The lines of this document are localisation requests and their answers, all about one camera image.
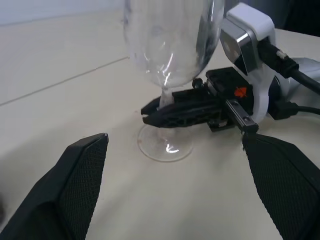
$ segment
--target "glass stem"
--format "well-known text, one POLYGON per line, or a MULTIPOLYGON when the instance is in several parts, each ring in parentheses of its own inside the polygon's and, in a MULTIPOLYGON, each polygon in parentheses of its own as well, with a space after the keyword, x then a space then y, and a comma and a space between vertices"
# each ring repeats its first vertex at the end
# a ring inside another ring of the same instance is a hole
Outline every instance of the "glass stem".
MULTIPOLYGON (((172 90, 171 88, 162 88, 162 94, 160 97, 160 103, 159 103, 159 109, 164 108, 165 106, 168 106, 170 104, 174 104, 175 99, 174 96, 172 96, 172 90)), ((168 141, 170 138, 172 138, 175 135, 175 129, 174 128, 159 128, 158 129, 158 135, 163 140, 168 141)))

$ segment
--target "cable connector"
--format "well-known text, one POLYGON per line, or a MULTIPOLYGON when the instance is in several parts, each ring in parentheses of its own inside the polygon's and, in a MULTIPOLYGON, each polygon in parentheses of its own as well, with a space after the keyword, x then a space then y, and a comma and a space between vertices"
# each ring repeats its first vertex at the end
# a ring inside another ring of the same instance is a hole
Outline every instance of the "cable connector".
POLYGON ((260 41, 257 48, 260 59, 284 78, 290 78, 293 70, 299 70, 299 64, 269 41, 260 41))
POLYGON ((275 101, 270 103, 268 113, 274 120, 288 119, 291 116, 297 115, 299 106, 290 101, 275 101))

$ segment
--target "glass base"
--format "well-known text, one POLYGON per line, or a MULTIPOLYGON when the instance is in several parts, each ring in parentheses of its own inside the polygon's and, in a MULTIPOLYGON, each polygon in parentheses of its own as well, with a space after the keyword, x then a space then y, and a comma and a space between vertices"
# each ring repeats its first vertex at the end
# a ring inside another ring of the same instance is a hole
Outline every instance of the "glass base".
POLYGON ((145 125, 140 130, 137 143, 147 157, 167 163, 185 158, 193 149, 187 128, 165 129, 145 125))

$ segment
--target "clear glass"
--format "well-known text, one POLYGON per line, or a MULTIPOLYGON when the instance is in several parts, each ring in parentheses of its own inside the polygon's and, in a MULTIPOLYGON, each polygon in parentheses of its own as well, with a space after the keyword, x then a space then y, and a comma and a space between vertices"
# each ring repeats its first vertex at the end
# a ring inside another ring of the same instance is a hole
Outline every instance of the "clear glass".
MULTIPOLYGON (((125 0, 124 38, 130 58, 162 88, 160 108, 174 103, 171 88, 191 82, 219 41, 224 0, 125 0)), ((138 145, 148 157, 173 162, 193 147, 188 129, 145 126, 138 145)))

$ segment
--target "white table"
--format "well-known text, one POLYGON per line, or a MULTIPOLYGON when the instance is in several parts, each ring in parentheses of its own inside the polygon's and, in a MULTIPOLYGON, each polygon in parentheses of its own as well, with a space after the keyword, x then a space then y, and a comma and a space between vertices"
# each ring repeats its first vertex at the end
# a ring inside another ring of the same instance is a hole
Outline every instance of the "white table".
MULTIPOLYGON (((83 21, 78 24, 86 30, 86 18, 72 18, 83 21)), ((57 22, 55 27, 64 27, 63 20, 57 22)), ((320 38, 282 30, 276 36, 290 56, 320 61, 320 38)), ((125 48, 121 39, 110 41, 103 44, 125 48)), ((207 70, 230 65, 219 45, 207 70)), ((85 71, 79 68, 74 75, 85 71)), ((60 76, 58 69, 50 74, 60 76)), ((107 132, 110 142, 88 240, 280 240, 257 194, 237 129, 211 133, 206 124, 192 127, 194 150, 175 163, 155 162, 140 152, 140 108, 160 92, 124 59, 2 105, 0 193, 6 220, 68 145, 107 132)), ((296 144, 320 167, 316 117, 266 119, 260 133, 296 144)))

